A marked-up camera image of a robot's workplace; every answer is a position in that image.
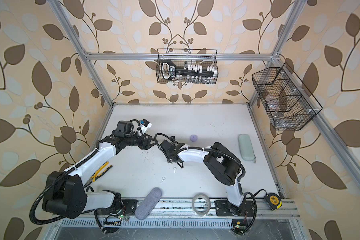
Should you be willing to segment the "purple earbud charging case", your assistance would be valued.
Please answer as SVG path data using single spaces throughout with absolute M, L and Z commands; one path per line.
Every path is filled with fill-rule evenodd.
M 191 135 L 191 136 L 190 136 L 190 141 L 196 142 L 197 140 L 198 140 L 198 136 L 197 136 L 197 135 Z

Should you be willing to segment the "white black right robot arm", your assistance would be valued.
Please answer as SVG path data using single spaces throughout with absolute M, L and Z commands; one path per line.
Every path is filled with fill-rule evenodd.
M 245 196 L 241 180 L 246 170 L 239 158 L 224 145 L 215 142 L 206 148 L 192 147 L 177 142 L 174 136 L 169 137 L 162 133 L 155 134 L 154 141 L 168 163 L 177 164 L 180 168 L 184 167 L 185 162 L 204 164 L 212 175 L 226 186 L 228 202 L 236 207 L 243 203 Z

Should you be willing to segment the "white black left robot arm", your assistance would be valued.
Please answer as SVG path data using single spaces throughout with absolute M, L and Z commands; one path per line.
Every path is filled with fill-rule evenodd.
M 46 225 L 64 218 L 75 219 L 79 215 L 98 209 L 115 210 L 117 193 L 103 190 L 86 192 L 106 163 L 126 147 L 148 150 L 154 146 L 153 137 L 146 134 L 152 124 L 143 119 L 119 121 L 112 134 L 98 141 L 95 149 L 82 160 L 63 172 L 52 172 L 46 187 L 32 204 L 29 218 L 33 224 Z

